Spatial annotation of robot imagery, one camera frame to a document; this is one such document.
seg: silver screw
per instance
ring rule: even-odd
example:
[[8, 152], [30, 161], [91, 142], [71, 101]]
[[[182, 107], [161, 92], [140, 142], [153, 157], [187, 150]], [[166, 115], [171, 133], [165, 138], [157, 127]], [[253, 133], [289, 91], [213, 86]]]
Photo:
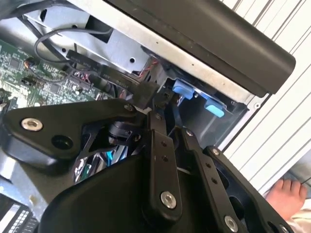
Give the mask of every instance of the silver screw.
[[42, 122], [34, 118], [23, 119], [21, 122], [21, 126], [28, 131], [34, 132], [42, 130], [43, 128]]
[[289, 233], [289, 231], [286, 229], [286, 227], [284, 227], [282, 224], [280, 224], [280, 227], [284, 233]]
[[232, 232], [238, 232], [238, 225], [231, 216], [225, 216], [225, 224]]
[[254, 108], [255, 108], [255, 109], [259, 109], [260, 107], [261, 107], [261, 104], [260, 104], [260, 103], [255, 103], [255, 104], [254, 104]]
[[161, 202], [169, 209], [174, 209], [177, 205], [176, 198], [169, 191], [161, 193]]
[[190, 130], [186, 130], [186, 133], [187, 133], [190, 137], [193, 136], [193, 132], [191, 132]]
[[130, 111], [130, 112], [134, 111], [133, 106], [132, 106], [132, 105], [129, 105], [129, 104], [128, 104], [128, 105], [125, 105], [124, 108], [125, 108], [126, 110]]
[[161, 117], [160, 114], [158, 114], [158, 113], [155, 115], [155, 117], [156, 117], [158, 120], [162, 120], [162, 117]]
[[218, 150], [217, 150], [217, 149], [215, 149], [215, 148], [214, 148], [214, 149], [212, 149], [212, 152], [213, 152], [213, 154], [214, 154], [214, 155], [216, 155], [216, 156], [218, 156], [218, 155], [219, 155]]

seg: circuit board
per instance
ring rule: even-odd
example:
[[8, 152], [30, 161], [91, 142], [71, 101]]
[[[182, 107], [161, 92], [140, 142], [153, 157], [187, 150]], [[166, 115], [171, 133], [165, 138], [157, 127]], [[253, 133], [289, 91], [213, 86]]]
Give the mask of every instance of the circuit board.
[[[30, 57], [0, 40], [0, 102], [11, 101], [11, 109], [111, 98], [79, 73], [60, 83], [37, 79], [24, 65]], [[64, 71], [44, 62], [39, 62], [33, 71], [52, 81], [61, 80], [66, 75]]]

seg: black metal bracket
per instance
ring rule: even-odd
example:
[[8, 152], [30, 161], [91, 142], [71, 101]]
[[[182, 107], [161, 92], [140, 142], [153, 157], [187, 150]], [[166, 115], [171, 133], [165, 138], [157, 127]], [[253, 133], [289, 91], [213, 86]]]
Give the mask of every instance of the black metal bracket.
[[[1, 146], [19, 161], [60, 174], [68, 171], [81, 149], [91, 147], [101, 129], [116, 121], [133, 120], [136, 115], [135, 107], [121, 99], [16, 109], [3, 117]], [[21, 123], [26, 118], [41, 122], [42, 129], [23, 128]], [[88, 145], [82, 145], [84, 135], [91, 139], [87, 139]], [[106, 143], [101, 142], [101, 148], [114, 146], [107, 142], [107, 136], [104, 138]]]
[[[215, 233], [274, 233], [285, 226], [292, 233], [220, 151], [207, 148], [202, 152], [193, 132], [182, 127], [173, 100], [166, 108], [147, 114], [115, 99], [17, 109], [4, 116], [0, 126], [3, 151], [49, 175], [68, 171], [76, 159], [92, 153], [120, 144], [129, 147], [127, 159], [67, 189], [51, 203], [43, 216], [45, 232], [49, 224], [66, 219], [66, 214], [85, 226], [75, 228], [77, 233], [96, 228], [101, 222], [85, 215], [92, 197], [113, 199], [124, 192], [127, 201], [112, 205], [118, 209], [114, 214], [102, 206], [102, 213], [112, 218], [110, 229], [124, 229], [118, 225], [118, 213], [135, 206], [130, 211], [134, 221], [128, 222], [133, 232], [164, 229], [173, 233], [186, 227]], [[26, 118], [36, 121], [24, 125]], [[67, 232], [72, 226], [66, 222], [54, 232]]]
[[182, 216], [182, 201], [174, 144], [166, 136], [164, 117], [154, 111], [148, 113], [145, 138], [144, 217], [157, 227], [176, 223]]

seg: blue latch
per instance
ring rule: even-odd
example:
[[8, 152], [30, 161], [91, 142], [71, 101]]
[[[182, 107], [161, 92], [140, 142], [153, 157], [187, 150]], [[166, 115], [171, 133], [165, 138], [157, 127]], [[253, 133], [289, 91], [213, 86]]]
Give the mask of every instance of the blue latch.
[[204, 104], [204, 108], [219, 118], [225, 115], [223, 106], [213, 99], [207, 99], [206, 103]]
[[173, 86], [173, 92], [184, 96], [186, 99], [190, 100], [193, 97], [194, 89], [191, 86], [183, 83], [182, 81], [176, 80]]

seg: bare foot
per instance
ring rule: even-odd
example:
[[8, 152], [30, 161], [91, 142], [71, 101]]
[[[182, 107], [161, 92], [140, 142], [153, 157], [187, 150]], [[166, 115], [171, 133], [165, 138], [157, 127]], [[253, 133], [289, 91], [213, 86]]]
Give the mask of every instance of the bare foot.
[[284, 220], [288, 220], [301, 209], [306, 198], [307, 189], [300, 182], [279, 180], [266, 200]]

